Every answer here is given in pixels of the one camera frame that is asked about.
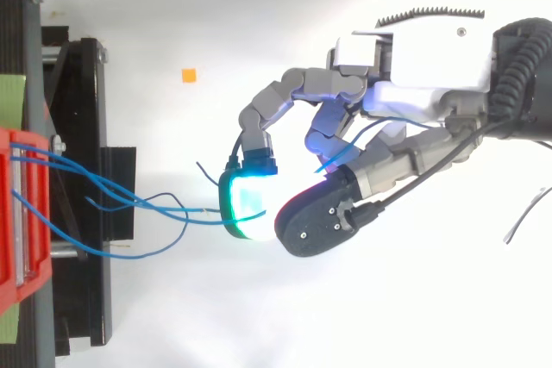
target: metal rod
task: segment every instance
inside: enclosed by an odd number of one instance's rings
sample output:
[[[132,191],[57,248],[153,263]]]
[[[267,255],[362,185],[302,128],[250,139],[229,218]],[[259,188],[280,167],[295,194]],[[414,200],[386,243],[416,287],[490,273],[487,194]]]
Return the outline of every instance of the metal rod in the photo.
[[[77,248],[67,241],[53,241],[50,257],[52,259],[76,258]]]
[[[60,55],[61,47],[42,47],[42,63],[54,65]]]

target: small orange object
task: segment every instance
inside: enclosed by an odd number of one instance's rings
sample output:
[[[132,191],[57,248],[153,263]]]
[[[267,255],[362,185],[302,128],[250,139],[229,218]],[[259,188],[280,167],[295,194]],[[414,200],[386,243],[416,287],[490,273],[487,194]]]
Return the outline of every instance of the small orange object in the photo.
[[[183,69],[182,70],[182,82],[189,84],[196,82],[198,80],[198,75],[196,74],[195,69]]]

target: robotic hand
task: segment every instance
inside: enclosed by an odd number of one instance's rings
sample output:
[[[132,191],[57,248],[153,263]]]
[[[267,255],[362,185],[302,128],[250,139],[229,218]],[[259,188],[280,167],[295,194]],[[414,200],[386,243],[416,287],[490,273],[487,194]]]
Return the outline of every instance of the robotic hand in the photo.
[[[242,133],[220,180],[223,218],[238,218],[234,179],[277,173],[267,128],[295,100],[320,103],[305,145],[329,173],[276,218],[276,234],[296,256],[350,239],[431,175],[466,161],[484,135],[552,139],[551,47],[552,22],[527,19],[493,33],[484,12],[447,8],[413,9],[340,38],[326,69],[290,69],[240,113]],[[342,138],[358,115],[395,121],[362,150]],[[436,126],[407,137],[400,119]],[[361,203],[412,176],[387,199]],[[239,224],[227,229],[244,237]]]

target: coiled black cable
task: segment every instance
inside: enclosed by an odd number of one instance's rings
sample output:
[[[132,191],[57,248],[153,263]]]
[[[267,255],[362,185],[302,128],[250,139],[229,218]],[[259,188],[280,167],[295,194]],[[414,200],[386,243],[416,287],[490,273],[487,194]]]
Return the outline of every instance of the coiled black cable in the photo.
[[[491,122],[513,120],[519,114],[520,103],[530,79],[552,47],[552,22],[541,18],[524,19],[499,29],[496,35],[528,34],[527,40],[514,55],[505,71],[499,75],[490,96]]]

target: black cable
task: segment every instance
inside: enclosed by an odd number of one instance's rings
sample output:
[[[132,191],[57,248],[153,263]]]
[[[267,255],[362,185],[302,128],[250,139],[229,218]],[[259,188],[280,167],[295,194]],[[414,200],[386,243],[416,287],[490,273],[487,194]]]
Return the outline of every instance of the black cable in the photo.
[[[232,148],[232,153],[228,157],[228,163],[226,163],[225,170],[238,168],[240,166],[240,161],[238,159],[238,151],[240,151],[241,145],[242,145],[242,134],[238,135],[238,138],[235,141],[234,148]]]
[[[428,178],[433,176],[436,172],[439,172],[443,167],[445,167],[448,163],[451,163],[454,161],[454,159],[462,152],[464,149],[467,148],[470,144],[473,144],[474,141],[476,141],[478,138],[481,137],[481,135],[488,134],[496,127],[502,125],[503,122],[499,123],[492,123],[487,124],[484,127],[481,127],[479,129],[476,129],[473,131],[466,139],[464,139],[454,150],[452,150],[450,153],[448,153],[445,157],[443,157],[439,162],[437,162],[435,165],[433,165],[428,171],[421,174],[418,178],[416,178],[414,181],[408,183],[405,187],[402,189],[396,191],[392,195],[390,195],[388,198],[383,200],[381,203],[379,203],[379,211],[383,211],[386,207],[388,207],[390,204],[396,202],[400,197],[406,195],[410,191],[414,190],[416,187],[418,187],[421,183],[426,181]]]
[[[545,148],[548,148],[549,150],[552,150],[552,146],[548,142],[544,142],[544,141],[534,141],[534,142],[539,146],[543,146]]]
[[[204,169],[204,167],[199,164],[199,161],[196,161],[196,164],[199,167],[199,170],[207,177],[209,181],[211,181],[216,187],[218,187],[218,183],[209,175],[209,173]]]
[[[242,145],[242,135],[238,135],[237,140],[235,141],[234,148],[232,148],[232,157],[238,156],[238,151],[240,150],[240,146]]]
[[[516,224],[514,224],[514,227],[511,228],[510,232],[508,232],[508,234],[504,237],[504,243],[506,245],[509,245],[511,240],[514,238],[514,235],[516,234],[519,226],[521,225],[522,221],[525,219],[525,217],[527,217],[527,215],[529,214],[530,211],[533,210],[533,208],[536,206],[536,204],[538,202],[540,202],[541,200],[544,199],[544,197],[549,194],[550,192],[552,191],[552,187],[550,187],[548,190],[544,191],[543,193],[541,193],[540,195],[538,195],[537,197],[535,197],[533,199],[533,201],[531,202],[531,204],[527,207],[527,209],[525,209],[524,213],[521,215],[521,217],[519,217],[519,219],[517,219],[516,221]]]
[[[494,91],[489,96],[489,117],[492,122],[514,120],[524,99],[529,81],[544,56],[552,47],[552,22],[546,19],[524,19],[511,23],[495,33],[495,36],[527,34],[522,46],[500,74]]]

